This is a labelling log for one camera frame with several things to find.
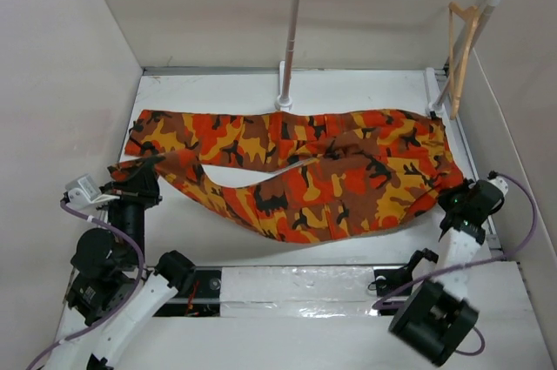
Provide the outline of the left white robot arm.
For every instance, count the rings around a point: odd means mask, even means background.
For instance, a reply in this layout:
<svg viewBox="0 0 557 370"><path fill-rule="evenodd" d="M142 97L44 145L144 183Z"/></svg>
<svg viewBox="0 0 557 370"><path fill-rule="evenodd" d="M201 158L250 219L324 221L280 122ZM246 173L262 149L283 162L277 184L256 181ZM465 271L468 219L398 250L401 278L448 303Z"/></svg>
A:
<svg viewBox="0 0 557 370"><path fill-rule="evenodd" d="M65 296L63 322L77 327L62 337L61 369L114 369L132 338L168 300L193 289L194 264L178 251L145 267L144 213L161 195L155 159L111 168L98 186L88 175L66 186L69 214L93 227L78 240L70 263L77 276Z"/></svg>

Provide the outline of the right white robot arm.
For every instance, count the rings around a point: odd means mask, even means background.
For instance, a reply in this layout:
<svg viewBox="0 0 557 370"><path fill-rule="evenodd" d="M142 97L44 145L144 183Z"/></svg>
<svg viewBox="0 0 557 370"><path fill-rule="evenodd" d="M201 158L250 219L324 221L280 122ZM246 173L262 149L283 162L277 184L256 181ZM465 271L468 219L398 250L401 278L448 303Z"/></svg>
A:
<svg viewBox="0 0 557 370"><path fill-rule="evenodd" d="M508 183L501 177L466 180L442 192L438 246L423 251L402 273L411 295L395 313L389 332L436 367L456 352L479 318L467 299L464 265L486 242L484 224L503 206L507 192Z"/></svg>

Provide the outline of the orange camouflage trousers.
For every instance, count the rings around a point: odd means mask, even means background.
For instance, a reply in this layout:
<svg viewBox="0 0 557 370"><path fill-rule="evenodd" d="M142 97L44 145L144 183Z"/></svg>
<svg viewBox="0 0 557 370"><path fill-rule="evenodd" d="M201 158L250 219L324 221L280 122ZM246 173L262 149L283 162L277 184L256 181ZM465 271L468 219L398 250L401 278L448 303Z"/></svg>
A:
<svg viewBox="0 0 557 370"><path fill-rule="evenodd" d="M464 182L439 118L379 109L296 115L142 111L109 167L151 168L188 198L268 239L316 244L383 232Z"/></svg>

